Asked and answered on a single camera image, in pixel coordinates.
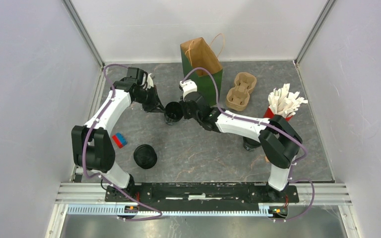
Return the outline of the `black coffee cup front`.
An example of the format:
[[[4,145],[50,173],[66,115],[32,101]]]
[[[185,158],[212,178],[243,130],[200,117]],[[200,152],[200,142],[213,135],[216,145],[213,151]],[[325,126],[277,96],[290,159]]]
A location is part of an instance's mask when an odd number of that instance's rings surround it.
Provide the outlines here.
[[[260,142],[257,142],[255,140],[247,138],[247,137],[243,137],[243,147],[247,151],[253,151],[256,148],[259,148],[260,146],[261,146]]]

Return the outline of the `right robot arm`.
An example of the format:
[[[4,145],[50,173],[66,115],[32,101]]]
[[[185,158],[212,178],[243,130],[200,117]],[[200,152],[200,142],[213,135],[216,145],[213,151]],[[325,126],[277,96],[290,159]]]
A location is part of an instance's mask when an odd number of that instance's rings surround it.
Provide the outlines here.
[[[236,134],[252,148],[262,147],[271,163],[267,197],[280,202],[287,195],[286,187],[292,163],[300,149],[305,150],[300,135],[279,115],[272,118],[251,118],[211,107],[198,92],[184,94],[180,101],[185,119],[194,119],[207,131]]]

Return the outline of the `black coffee cup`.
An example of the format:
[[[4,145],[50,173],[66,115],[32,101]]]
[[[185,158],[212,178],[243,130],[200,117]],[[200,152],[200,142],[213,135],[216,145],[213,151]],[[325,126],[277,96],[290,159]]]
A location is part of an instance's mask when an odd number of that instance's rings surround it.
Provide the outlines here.
[[[179,102],[169,102],[165,106],[164,119],[168,125],[173,125],[183,118],[182,106]]]
[[[261,146],[260,142],[257,142],[255,140],[247,138],[247,137],[243,137],[243,147],[247,151],[253,151],[256,148],[259,148],[260,146]]]

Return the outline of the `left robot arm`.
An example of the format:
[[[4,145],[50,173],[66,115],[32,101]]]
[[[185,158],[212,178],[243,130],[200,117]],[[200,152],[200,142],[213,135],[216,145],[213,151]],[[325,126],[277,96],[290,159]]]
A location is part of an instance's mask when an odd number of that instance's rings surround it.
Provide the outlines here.
[[[108,183],[118,187],[117,196],[124,202],[136,196],[133,177],[115,163],[115,150],[111,132],[122,113],[133,102],[140,103],[147,113],[164,113],[152,75],[137,67],[128,67],[126,77],[115,81],[96,114],[84,125],[71,131],[73,162],[76,166],[92,171]]]

